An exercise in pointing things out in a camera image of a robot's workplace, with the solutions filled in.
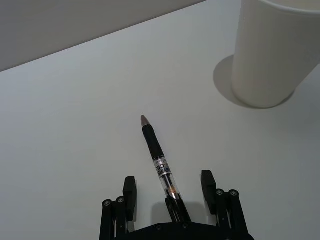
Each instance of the black pen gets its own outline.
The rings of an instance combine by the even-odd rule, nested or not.
[[[141,116],[141,125],[143,135],[146,143],[148,144],[155,169],[160,178],[165,195],[167,196],[165,202],[172,221],[191,222],[184,201],[182,200],[181,194],[177,188],[174,176],[171,173],[164,152],[162,151],[157,140],[155,131],[144,115]]]

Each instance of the paper cup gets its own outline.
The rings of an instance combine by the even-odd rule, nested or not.
[[[320,63],[320,0],[242,0],[232,90],[270,108]]]

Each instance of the white table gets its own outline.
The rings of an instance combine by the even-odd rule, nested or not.
[[[0,73],[1,239],[98,239],[101,202],[126,176],[136,230],[170,221],[141,114],[194,222],[209,219],[209,169],[239,190],[255,239],[317,239],[320,68],[278,107],[226,100],[213,72],[234,52],[239,11],[210,0]]]

